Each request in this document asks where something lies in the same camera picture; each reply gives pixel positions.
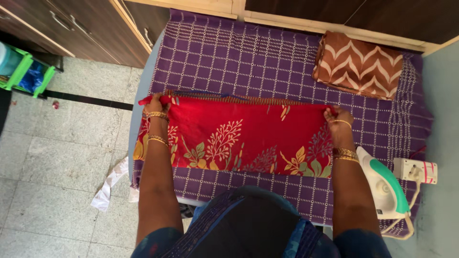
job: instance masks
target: ironing board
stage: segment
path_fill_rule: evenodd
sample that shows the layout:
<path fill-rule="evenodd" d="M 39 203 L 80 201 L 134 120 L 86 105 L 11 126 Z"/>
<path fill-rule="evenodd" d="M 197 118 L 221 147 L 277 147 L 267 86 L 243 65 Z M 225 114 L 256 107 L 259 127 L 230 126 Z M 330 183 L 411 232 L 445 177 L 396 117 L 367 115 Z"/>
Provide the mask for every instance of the ironing board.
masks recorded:
<path fill-rule="evenodd" d="M 422 148 L 430 134 L 433 119 L 423 100 L 421 56 L 403 53 L 403 73 L 396 99 L 381 101 L 315 82 L 311 72 L 319 40 L 317 36 L 171 10 L 171 20 L 148 59 L 134 103 L 129 133 L 131 178 L 132 154 L 142 109 L 137 101 L 151 92 L 164 89 L 207 90 L 341 105 L 355 117 L 355 143 L 363 146 L 389 169 L 393 169 L 394 157 L 409 157 Z M 216 69 L 212 75 L 205 69 L 200 72 L 199 67 Z M 423 160 L 424 153 L 416 159 Z M 333 191 L 330 179 L 173 169 L 179 202 L 202 205 L 227 189 L 257 185 L 285 197 L 313 223 L 332 225 Z M 405 180 L 400 183 L 410 201 L 415 183 Z M 419 198 L 412 209 L 412 220 L 418 207 Z M 380 227 L 391 222 L 381 221 Z M 389 233 L 405 235 L 404 221 Z"/>

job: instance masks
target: folded fabric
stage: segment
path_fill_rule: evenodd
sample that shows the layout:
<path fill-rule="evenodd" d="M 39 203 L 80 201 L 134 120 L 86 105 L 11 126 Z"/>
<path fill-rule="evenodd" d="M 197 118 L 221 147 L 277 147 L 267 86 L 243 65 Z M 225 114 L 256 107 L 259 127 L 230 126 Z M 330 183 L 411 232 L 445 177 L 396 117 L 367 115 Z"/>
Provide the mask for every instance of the folded fabric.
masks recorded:
<path fill-rule="evenodd" d="M 328 105 L 256 97 L 167 92 L 168 141 L 176 167 L 330 177 Z M 142 118 L 134 162 L 146 156 Z"/>
<path fill-rule="evenodd" d="M 393 100 L 402 62 L 399 51 L 327 31 L 319 43 L 312 77 L 339 90 Z"/>
<path fill-rule="evenodd" d="M 125 157 L 118 163 L 107 176 L 102 188 L 95 194 L 91 201 L 91 206 L 100 211 L 106 212 L 110 204 L 111 188 L 118 182 L 118 180 L 129 172 L 128 157 Z"/>

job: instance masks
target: woman's hand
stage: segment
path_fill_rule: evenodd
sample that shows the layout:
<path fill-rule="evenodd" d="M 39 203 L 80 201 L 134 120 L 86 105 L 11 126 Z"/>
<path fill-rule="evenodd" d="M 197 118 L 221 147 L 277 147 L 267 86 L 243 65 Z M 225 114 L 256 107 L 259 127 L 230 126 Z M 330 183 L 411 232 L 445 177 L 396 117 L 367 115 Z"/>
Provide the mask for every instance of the woman's hand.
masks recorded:
<path fill-rule="evenodd" d="M 339 148 L 345 148 L 348 150 L 355 150 L 355 146 L 353 143 L 352 138 L 352 129 L 351 127 L 341 121 L 335 120 L 343 120 L 348 122 L 350 125 L 354 122 L 354 118 L 352 117 L 351 113 L 347 110 L 342 109 L 339 106 L 333 106 L 337 115 L 333 115 L 330 108 L 327 108 L 324 111 L 324 117 L 328 122 L 328 127 L 331 132 L 331 138 L 333 140 L 333 146 Z"/>
<path fill-rule="evenodd" d="M 171 107 L 171 104 L 162 105 L 159 98 L 162 93 L 155 93 L 149 104 L 146 104 L 143 113 L 148 114 L 151 112 L 163 112 L 167 114 Z M 164 118 L 161 117 L 150 117 L 150 133 L 149 135 L 156 135 L 163 139 L 168 139 L 168 123 Z"/>
<path fill-rule="evenodd" d="M 161 102 L 159 101 L 159 98 L 162 96 L 162 93 L 155 93 L 153 95 L 153 98 L 151 99 L 149 104 L 146 104 L 143 113 L 148 114 L 151 112 L 163 112 L 167 114 L 169 112 L 169 109 L 171 107 L 171 104 L 168 103 L 167 105 L 162 105 Z"/>

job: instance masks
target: gold bangle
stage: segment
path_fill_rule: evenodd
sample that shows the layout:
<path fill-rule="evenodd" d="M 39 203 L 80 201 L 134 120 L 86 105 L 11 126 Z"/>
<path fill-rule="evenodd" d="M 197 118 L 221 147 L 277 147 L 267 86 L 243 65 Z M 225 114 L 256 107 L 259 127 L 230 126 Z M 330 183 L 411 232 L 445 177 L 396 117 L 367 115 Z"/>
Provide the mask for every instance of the gold bangle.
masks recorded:
<path fill-rule="evenodd" d="M 344 123 L 347 123 L 347 125 L 349 125 L 349 127 L 350 127 L 351 130 L 352 130 L 351 124 L 350 124 L 349 122 L 347 122 L 347 121 L 344 121 L 344 120 L 335 120 L 335 121 L 333 121 L 332 123 L 334 123 L 334 122 L 344 122 Z"/>
<path fill-rule="evenodd" d="M 165 139 L 163 139 L 163 138 L 161 138 L 161 137 L 159 137 L 157 135 L 149 136 L 148 140 L 146 142 L 148 143 L 150 140 L 160 141 L 160 142 L 164 143 L 167 147 L 169 147 L 169 143 Z"/>
<path fill-rule="evenodd" d="M 163 113 L 163 112 L 157 112 L 157 111 L 153 111 L 153 112 L 150 112 L 146 115 L 146 118 L 151 118 L 151 117 L 160 117 L 160 118 L 163 118 L 165 119 L 168 123 L 170 122 L 169 121 L 169 117 L 167 116 L 167 114 Z"/>
<path fill-rule="evenodd" d="M 347 156 L 358 160 L 357 153 L 344 148 L 333 148 L 333 155 Z"/>
<path fill-rule="evenodd" d="M 333 157 L 333 159 L 345 159 L 345 160 L 355 161 L 355 162 L 360 164 L 360 162 L 357 159 L 351 158 L 351 157 L 346 157 L 346 156 Z"/>

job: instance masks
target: metal handle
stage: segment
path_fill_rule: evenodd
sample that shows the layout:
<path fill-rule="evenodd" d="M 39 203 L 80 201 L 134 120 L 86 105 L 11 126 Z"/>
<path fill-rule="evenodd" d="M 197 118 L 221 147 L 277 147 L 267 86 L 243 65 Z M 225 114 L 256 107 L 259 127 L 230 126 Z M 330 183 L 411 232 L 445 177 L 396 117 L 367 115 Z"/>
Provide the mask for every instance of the metal handle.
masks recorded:
<path fill-rule="evenodd" d="M 153 43 L 151 42 L 150 38 L 148 37 L 148 30 L 146 28 L 144 28 L 145 30 L 145 39 L 148 43 L 148 45 L 150 45 L 150 47 L 153 47 Z"/>
<path fill-rule="evenodd" d="M 60 21 L 60 19 L 58 19 L 58 17 L 56 17 L 56 14 L 53 13 L 53 11 L 50 11 L 51 13 L 51 16 L 53 17 L 53 19 L 58 23 L 60 24 L 62 27 L 64 27 L 66 30 L 70 30 L 70 26 L 68 26 L 67 24 L 64 24 L 65 22 L 64 21 Z"/>
<path fill-rule="evenodd" d="M 87 30 L 83 25 L 78 24 L 76 21 L 75 17 L 73 15 L 70 15 L 70 18 L 72 19 L 72 23 L 75 24 L 80 30 L 82 30 L 86 34 L 92 34 L 89 30 Z"/>

